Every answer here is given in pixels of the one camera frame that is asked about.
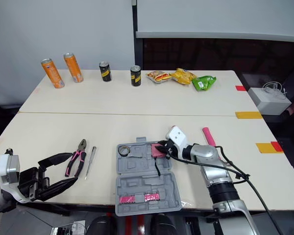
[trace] chip bag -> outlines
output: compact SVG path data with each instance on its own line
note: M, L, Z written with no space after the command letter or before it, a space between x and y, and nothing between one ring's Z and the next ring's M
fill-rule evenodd
M191 81L196 78L196 75L184 69L176 69L176 71L174 73L170 73L170 75L175 81L184 85L190 84Z
M203 76L203 77L197 77L192 80L192 83L197 91L200 90L208 90L212 84L216 81L216 77L212 76Z
M155 83L165 82L172 78L168 73L158 70L147 73L146 76Z

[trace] green snack bag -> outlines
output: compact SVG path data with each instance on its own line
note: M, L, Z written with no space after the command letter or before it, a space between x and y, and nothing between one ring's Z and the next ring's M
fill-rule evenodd
M203 77L197 77L192 80L192 83L197 91L200 90L208 90L212 84L216 81L216 77L212 76L203 76Z

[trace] white cable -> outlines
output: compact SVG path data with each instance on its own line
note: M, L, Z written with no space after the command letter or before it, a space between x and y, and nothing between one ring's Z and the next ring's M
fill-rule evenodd
M286 99L287 92L279 82L267 82L265 85L263 85L263 90L271 95L276 96L277 98L280 98L280 96L283 95L282 99Z

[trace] robotic hand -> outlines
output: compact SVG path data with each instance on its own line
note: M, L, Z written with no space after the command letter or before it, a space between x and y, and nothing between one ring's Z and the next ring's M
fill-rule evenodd
M189 145L185 134L177 126L172 127L166 139L168 141L160 142L163 147L158 150L175 159L225 167L215 147L197 143ZM259 235L244 201L234 188L229 172L222 168L201 166L201 173L217 216L214 222L216 235Z
M71 187L77 177L53 185L49 185L49 177L45 177L49 166L58 165L71 155L72 153L59 153L39 161L38 168L32 167L20 172L19 156L13 155L12 149L7 149L0 156L0 212L14 209L17 202L46 201Z

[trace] screwdriver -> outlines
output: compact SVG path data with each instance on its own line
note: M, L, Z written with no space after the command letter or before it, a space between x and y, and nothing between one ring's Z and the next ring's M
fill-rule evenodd
M86 172L86 176L85 176L85 180L87 179L88 172L89 172L90 167L91 167L91 165L92 165L92 163L93 163L93 159L94 159L94 157L95 157L96 149L97 149L96 146L94 146L94 147L93 147L93 150L92 150L92 153L91 153L91 155L90 155L89 163L88 163L88 168L87 168L87 172Z

